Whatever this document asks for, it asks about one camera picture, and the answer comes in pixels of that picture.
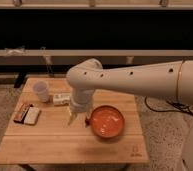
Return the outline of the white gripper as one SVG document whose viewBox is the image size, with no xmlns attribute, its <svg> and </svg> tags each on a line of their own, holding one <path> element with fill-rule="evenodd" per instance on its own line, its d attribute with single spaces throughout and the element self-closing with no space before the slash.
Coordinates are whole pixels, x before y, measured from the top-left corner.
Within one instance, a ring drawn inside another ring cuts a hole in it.
<svg viewBox="0 0 193 171">
<path fill-rule="evenodd" d="M 70 117 L 68 125 L 71 125 L 77 118 L 77 114 L 86 112 L 86 120 L 90 119 L 91 108 L 93 106 L 93 90 L 73 89 L 70 95 Z"/>
</svg>

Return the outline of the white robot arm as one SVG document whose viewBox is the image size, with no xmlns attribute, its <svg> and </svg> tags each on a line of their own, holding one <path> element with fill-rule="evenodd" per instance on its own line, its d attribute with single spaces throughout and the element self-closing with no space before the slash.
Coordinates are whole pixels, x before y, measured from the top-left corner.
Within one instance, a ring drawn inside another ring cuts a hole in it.
<svg viewBox="0 0 193 171">
<path fill-rule="evenodd" d="M 193 105 L 193 60 L 105 69 L 92 58 L 70 68 L 66 79 L 74 114 L 90 109 L 97 89 Z M 176 171 L 193 171 L 193 120 Z"/>
</svg>

